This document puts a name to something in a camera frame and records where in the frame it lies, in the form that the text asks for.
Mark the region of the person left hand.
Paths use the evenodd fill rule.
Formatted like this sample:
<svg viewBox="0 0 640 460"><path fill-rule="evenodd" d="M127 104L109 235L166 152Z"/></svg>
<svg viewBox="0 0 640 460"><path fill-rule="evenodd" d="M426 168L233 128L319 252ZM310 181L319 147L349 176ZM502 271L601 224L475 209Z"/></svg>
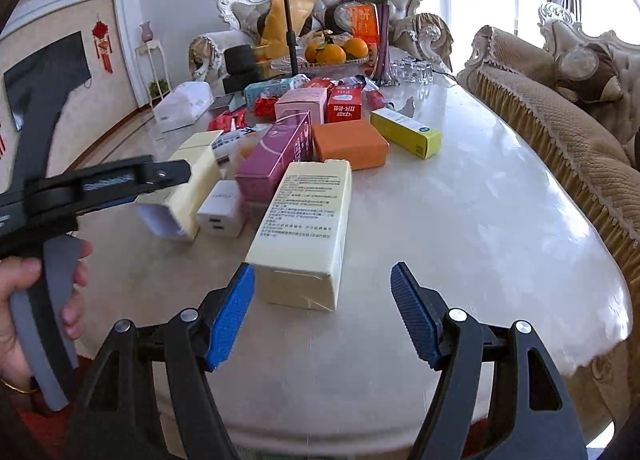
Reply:
<svg viewBox="0 0 640 460"><path fill-rule="evenodd" d="M82 332L85 313L84 298L80 290L88 284L88 268L84 258L92 253L92 245L86 240L71 238L78 244L79 258L72 276L72 294L64 303L61 314L63 333L71 340L78 340ZM34 390L30 365L29 340L37 332L28 307L29 289L35 287L43 274L40 258L2 258L1 260L1 380L18 394Z"/></svg>

